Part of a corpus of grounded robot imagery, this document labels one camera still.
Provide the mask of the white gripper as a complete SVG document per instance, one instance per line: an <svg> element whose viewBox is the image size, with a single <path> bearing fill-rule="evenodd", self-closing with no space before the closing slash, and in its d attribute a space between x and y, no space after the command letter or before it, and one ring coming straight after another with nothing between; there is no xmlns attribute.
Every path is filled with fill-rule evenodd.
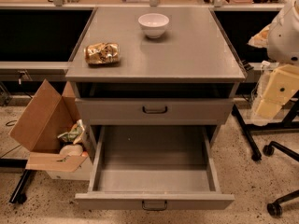
<svg viewBox="0 0 299 224"><path fill-rule="evenodd" d="M280 109L299 91L299 67L285 64L274 69L258 102L254 105L255 119L273 119Z"/></svg>

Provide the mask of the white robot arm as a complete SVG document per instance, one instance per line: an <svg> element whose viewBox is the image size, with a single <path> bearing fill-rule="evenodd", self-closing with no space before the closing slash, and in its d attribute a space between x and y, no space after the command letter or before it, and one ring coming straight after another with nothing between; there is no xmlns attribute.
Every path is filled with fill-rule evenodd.
<svg viewBox="0 0 299 224"><path fill-rule="evenodd" d="M299 91L299 0L289 0L269 25L267 55L278 63L260 77L251 121L264 126Z"/></svg>

